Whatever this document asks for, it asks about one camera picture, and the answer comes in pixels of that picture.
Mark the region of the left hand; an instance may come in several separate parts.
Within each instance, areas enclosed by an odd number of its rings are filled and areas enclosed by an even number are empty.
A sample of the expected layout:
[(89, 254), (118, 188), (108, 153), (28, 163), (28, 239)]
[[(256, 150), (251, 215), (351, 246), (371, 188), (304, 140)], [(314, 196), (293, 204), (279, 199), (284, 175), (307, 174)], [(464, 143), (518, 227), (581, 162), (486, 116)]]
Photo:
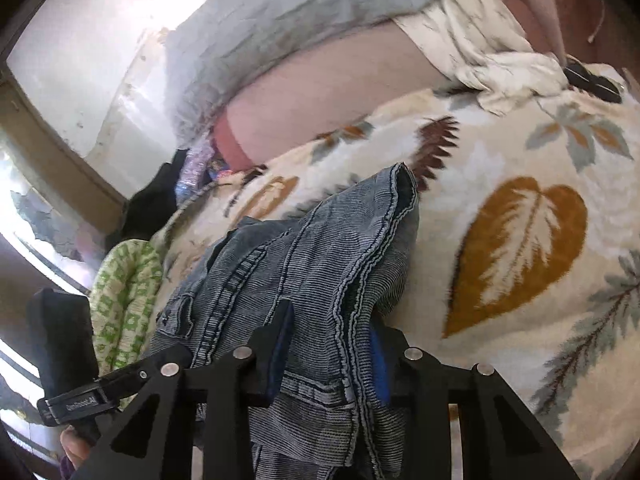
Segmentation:
[(66, 427), (60, 434), (60, 442), (66, 457), (78, 469), (88, 458), (92, 446), (83, 439), (74, 427)]

